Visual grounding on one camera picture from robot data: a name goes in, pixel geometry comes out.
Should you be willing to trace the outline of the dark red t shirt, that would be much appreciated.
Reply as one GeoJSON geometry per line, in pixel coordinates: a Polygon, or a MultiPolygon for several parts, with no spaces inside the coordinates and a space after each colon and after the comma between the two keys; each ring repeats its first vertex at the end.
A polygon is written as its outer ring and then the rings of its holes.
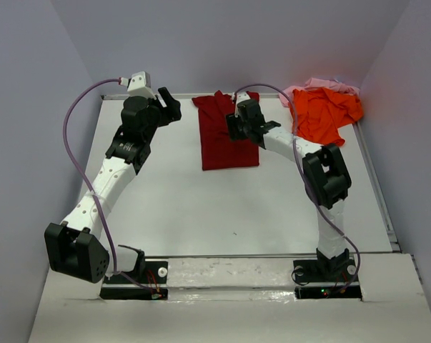
{"type": "Polygon", "coordinates": [[[198,111],[202,170],[247,168],[259,166],[259,148],[249,140],[232,141],[226,116],[234,113],[229,94],[192,98],[198,111]]]}

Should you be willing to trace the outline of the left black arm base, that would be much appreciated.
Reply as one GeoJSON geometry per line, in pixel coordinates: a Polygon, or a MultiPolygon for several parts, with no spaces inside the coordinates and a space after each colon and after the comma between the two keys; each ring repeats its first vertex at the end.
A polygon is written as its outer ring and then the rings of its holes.
{"type": "Polygon", "coordinates": [[[119,246],[120,261],[135,257],[134,268],[120,274],[105,277],[99,296],[104,300],[161,301],[168,299],[167,277],[169,262],[165,259],[148,259],[137,248],[123,244],[119,246]]]}

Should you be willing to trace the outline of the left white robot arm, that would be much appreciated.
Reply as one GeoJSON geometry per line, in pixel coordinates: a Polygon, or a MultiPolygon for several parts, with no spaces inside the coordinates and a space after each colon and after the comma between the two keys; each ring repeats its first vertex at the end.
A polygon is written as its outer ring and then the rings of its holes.
{"type": "Polygon", "coordinates": [[[122,123],[96,178],[85,181],[87,191],[79,203],[60,223],[50,223],[44,232],[51,270],[93,284],[118,274],[128,282],[144,276],[145,253],[115,245],[107,218],[144,166],[157,129],[181,117],[181,104],[165,87],[150,97],[134,95],[124,101],[122,123]]]}

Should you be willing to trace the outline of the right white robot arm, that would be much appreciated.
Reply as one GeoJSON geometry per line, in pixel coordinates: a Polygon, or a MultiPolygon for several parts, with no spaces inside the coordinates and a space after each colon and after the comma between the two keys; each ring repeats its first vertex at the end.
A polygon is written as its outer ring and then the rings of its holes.
{"type": "Polygon", "coordinates": [[[315,271],[321,279],[334,279],[342,270],[337,257],[347,253],[343,212],[352,186],[340,148],[307,141],[276,121],[266,121],[259,102],[245,93],[236,99],[227,126],[230,139],[248,139],[296,164],[304,190],[317,211],[317,255],[321,259],[316,261],[315,271]]]}

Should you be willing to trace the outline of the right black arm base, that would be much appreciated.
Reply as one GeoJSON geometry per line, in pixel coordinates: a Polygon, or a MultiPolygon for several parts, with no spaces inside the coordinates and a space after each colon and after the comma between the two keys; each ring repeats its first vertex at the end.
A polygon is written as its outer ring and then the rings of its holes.
{"type": "Polygon", "coordinates": [[[290,276],[299,300],[362,299],[357,265],[348,249],[331,259],[317,251],[315,259],[294,260],[290,276]]]}

